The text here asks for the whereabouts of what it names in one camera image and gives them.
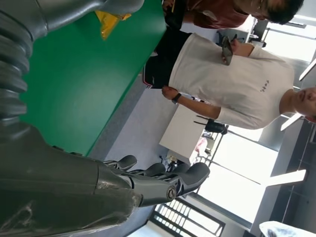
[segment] window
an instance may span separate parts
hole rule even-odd
[[[150,220],[176,237],[220,237],[225,226],[180,199],[157,205]]]
[[[222,208],[232,219],[237,216],[241,224],[253,223],[265,191],[262,184],[271,176],[278,156],[254,141],[261,133],[230,126],[228,134],[218,136],[213,156],[197,160],[208,165],[210,174],[192,195]]]
[[[256,129],[256,130],[248,130],[244,128],[240,128],[240,127],[234,127],[234,126],[229,126],[228,128],[229,131],[241,135],[242,137],[248,138],[253,141],[259,141],[263,131],[263,128],[261,129]]]
[[[263,49],[282,57],[311,62],[316,50],[316,40],[288,35],[269,30]]]
[[[264,49],[281,57],[311,62],[316,50],[315,26],[268,23],[265,35]]]

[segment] black shorts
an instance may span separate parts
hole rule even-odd
[[[169,85],[174,64],[190,35],[167,27],[155,49],[158,56],[151,57],[146,64],[144,83],[155,89],[161,89],[165,85]]]

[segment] wristwatch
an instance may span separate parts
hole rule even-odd
[[[178,93],[177,95],[176,95],[176,97],[174,97],[173,99],[172,99],[172,102],[175,105],[176,105],[178,103],[179,98],[180,98],[182,95],[180,93]]]

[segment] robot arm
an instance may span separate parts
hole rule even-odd
[[[109,228],[125,221],[134,208],[170,202],[208,176],[205,164],[160,177],[146,176],[152,170],[128,173],[130,159],[104,164],[66,153],[19,121],[26,113],[19,95],[27,90],[22,77],[29,70],[34,41],[91,11],[130,13],[143,3],[0,0],[0,236],[65,237],[62,233]]]

